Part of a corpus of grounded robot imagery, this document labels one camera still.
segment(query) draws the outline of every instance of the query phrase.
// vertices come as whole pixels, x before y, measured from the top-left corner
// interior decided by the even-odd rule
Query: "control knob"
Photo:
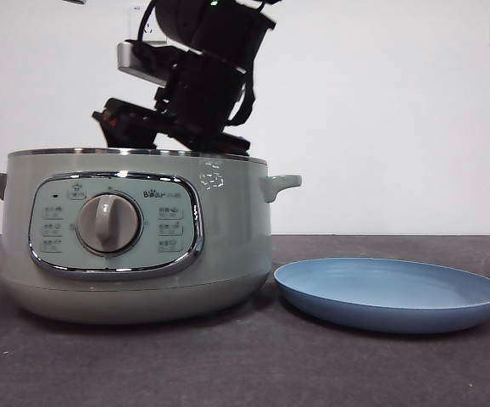
[[[83,205],[77,219],[77,234],[91,250],[115,253],[132,244],[139,225],[135,204],[120,195],[105,193]]]

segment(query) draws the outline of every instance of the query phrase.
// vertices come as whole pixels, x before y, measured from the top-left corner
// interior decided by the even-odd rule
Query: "wall outlet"
[[[129,35],[131,39],[137,38],[137,30],[142,22],[143,14],[145,13],[145,6],[133,6],[130,9],[130,29]],[[166,35],[160,30],[159,23],[154,15],[154,11],[151,13],[145,29],[143,30],[143,41],[163,44],[168,42]]]

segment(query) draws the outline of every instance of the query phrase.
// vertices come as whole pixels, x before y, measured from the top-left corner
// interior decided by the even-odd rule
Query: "cooker control panel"
[[[202,250],[198,195],[176,176],[128,171],[55,176],[36,191],[29,244],[40,267],[68,278],[176,273]]]

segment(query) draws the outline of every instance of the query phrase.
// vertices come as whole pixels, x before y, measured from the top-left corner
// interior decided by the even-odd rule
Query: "gray table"
[[[490,237],[278,236],[274,246],[274,268],[363,256],[490,276]],[[214,315],[79,326],[18,309],[0,282],[0,406],[175,405],[490,406],[490,321],[447,335],[362,332],[301,314],[270,278]]]

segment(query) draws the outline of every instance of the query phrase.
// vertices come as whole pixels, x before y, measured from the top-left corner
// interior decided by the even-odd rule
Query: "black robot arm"
[[[156,148],[157,133],[188,148],[208,153],[247,155],[249,142],[224,133],[244,123],[252,112],[253,62],[265,32],[275,23],[260,11],[234,0],[153,0],[137,40],[128,40],[136,61],[128,73],[163,84],[154,110],[109,99],[100,123],[109,147]],[[143,27],[155,7],[160,28],[189,47],[153,47],[142,41]],[[231,111],[244,93],[232,119]]]

